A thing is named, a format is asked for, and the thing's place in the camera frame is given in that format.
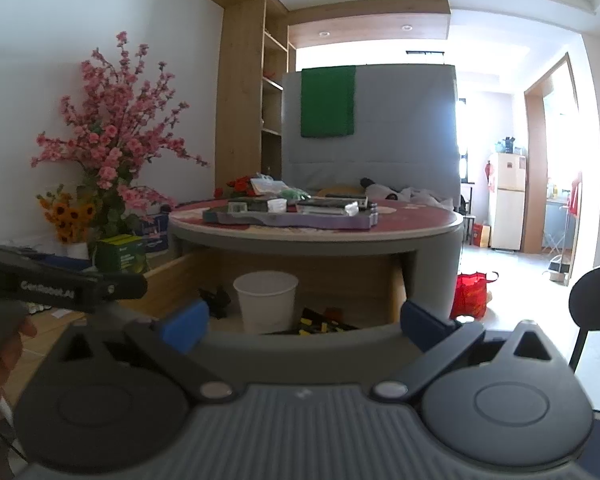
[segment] doorway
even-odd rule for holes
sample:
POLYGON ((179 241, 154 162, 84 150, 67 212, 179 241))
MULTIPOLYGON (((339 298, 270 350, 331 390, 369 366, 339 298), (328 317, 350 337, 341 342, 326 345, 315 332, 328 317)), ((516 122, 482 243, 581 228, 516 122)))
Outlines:
POLYGON ((528 164, 522 250, 550 257, 550 279, 568 285, 582 198, 578 99, 568 55, 525 92, 528 164))

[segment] green box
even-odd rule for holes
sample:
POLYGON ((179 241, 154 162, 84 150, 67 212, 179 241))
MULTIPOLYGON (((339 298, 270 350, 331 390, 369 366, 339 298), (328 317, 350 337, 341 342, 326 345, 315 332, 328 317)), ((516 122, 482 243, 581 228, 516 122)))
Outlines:
POLYGON ((118 235, 99 240, 96 267, 100 272, 146 272, 148 269, 142 237, 118 235))

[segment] blue cabinet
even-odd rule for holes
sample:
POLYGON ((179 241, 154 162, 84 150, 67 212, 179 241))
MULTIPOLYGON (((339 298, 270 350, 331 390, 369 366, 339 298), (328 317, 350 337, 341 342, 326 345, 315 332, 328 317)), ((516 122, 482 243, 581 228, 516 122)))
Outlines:
MULTIPOLYGON (((550 247, 549 236, 551 236, 554 242, 558 242, 562 238, 564 233, 564 222, 568 215, 568 210, 564 208, 566 206, 564 202, 550 202, 546 203, 546 210, 544 212, 544 237, 542 238, 542 246, 550 247)), ((564 247, 566 249, 573 248, 573 238, 576 232, 576 219, 571 216, 569 218, 569 229, 565 236, 564 247)), ((558 244, 558 248, 562 248, 562 242, 558 244)))

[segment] green cloth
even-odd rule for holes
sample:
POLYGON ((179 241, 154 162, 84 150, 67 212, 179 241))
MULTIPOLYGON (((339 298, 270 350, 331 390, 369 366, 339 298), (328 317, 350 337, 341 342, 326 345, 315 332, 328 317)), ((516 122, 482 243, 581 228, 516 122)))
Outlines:
POLYGON ((355 66, 302 70, 300 135, 341 137, 354 131, 355 66))

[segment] white trash bin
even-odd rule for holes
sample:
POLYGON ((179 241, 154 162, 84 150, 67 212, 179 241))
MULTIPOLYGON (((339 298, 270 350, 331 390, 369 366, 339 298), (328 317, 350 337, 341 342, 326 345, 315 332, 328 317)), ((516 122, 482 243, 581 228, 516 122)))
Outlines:
POLYGON ((282 332, 294 322, 298 279, 276 270, 243 274, 234 281, 244 331, 249 334, 282 332))

